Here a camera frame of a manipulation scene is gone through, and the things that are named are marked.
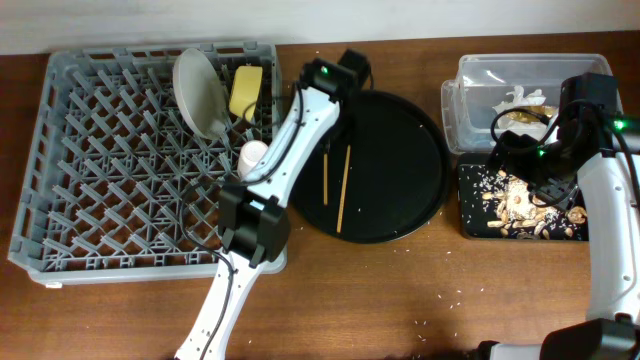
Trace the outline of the pink plastic cup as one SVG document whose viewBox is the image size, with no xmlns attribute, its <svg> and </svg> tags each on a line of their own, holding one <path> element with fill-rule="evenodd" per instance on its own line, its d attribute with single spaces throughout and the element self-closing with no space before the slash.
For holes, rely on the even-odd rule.
<svg viewBox="0 0 640 360">
<path fill-rule="evenodd" d="M 268 145 L 259 140 L 248 141 L 242 146 L 237 164 L 237 172 L 241 179 L 260 162 L 267 150 Z"/>
</svg>

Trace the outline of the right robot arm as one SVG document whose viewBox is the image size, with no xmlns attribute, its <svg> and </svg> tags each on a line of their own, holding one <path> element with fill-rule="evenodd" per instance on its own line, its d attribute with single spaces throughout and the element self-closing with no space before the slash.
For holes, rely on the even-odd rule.
<svg viewBox="0 0 640 360">
<path fill-rule="evenodd" d="M 584 73 L 561 85 L 558 113 L 519 112 L 547 127 L 540 138 L 492 135 L 488 165 L 526 181 L 544 207 L 586 207 L 591 295 L 583 323 L 539 345 L 484 341 L 474 359 L 636 359 L 639 356 L 639 120 L 618 109 L 618 81 Z"/>
</svg>

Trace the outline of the yellow bowl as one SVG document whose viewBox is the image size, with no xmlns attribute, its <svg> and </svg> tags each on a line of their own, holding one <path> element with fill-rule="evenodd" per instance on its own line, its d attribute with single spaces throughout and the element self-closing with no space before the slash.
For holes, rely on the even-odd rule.
<svg viewBox="0 0 640 360">
<path fill-rule="evenodd" d="M 232 85 L 229 111 L 251 122 L 258 103 L 262 85 L 263 68 L 258 66 L 240 66 L 237 68 Z"/>
</svg>

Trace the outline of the wooden chopstick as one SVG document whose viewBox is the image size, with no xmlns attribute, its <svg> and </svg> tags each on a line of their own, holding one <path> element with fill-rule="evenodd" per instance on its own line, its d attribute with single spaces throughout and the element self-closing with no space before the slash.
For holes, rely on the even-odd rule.
<svg viewBox="0 0 640 360">
<path fill-rule="evenodd" d="M 338 234 L 340 234 L 342 232 L 342 227 L 343 227 L 343 217 L 344 217 L 344 208 L 345 208 L 345 198 L 346 198 L 346 192 L 347 192 L 347 184 L 348 184 L 348 177 L 349 177 L 349 170 L 350 170 L 350 160 L 351 160 L 351 145 L 347 145 L 346 148 L 346 155 L 345 155 L 345 163 L 344 163 L 344 170 L 343 170 L 343 177 L 342 177 L 342 183 L 341 183 L 341 192 L 340 192 L 340 202 L 339 202 L 339 208 L 338 208 L 338 217 L 337 217 L 337 224 L 336 224 L 336 232 Z"/>
<path fill-rule="evenodd" d="M 328 164 L 329 164 L 328 153 L 324 153 L 323 154 L 323 205 L 324 206 L 328 206 L 328 199 L 329 199 L 329 194 L 328 194 L 328 175 L 329 175 Z"/>
</svg>

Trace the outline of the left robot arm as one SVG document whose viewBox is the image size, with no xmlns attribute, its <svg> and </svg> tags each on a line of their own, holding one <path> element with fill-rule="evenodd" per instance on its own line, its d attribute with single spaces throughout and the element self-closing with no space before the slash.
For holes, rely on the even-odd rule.
<svg viewBox="0 0 640 360">
<path fill-rule="evenodd" d="M 342 105 L 371 75 L 367 57 L 348 49 L 336 63 L 320 58 L 303 66 L 291 107 L 265 155 L 239 182 L 209 180 L 189 186 L 219 187 L 220 250 L 197 249 L 218 268 L 196 321 L 175 353 L 180 360 L 222 359 L 252 286 L 282 254 L 291 230 L 287 205 L 293 186 L 316 145 L 332 130 Z"/>
</svg>

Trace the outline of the grey round plate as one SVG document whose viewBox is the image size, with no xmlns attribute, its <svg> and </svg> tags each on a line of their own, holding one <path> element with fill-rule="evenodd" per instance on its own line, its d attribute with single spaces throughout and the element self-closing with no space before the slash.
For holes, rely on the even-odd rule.
<svg viewBox="0 0 640 360">
<path fill-rule="evenodd" d="M 172 71 L 173 91 L 179 112 L 198 137 L 216 141 L 226 131 L 227 103 L 224 86 L 203 52 L 183 51 Z"/>
</svg>

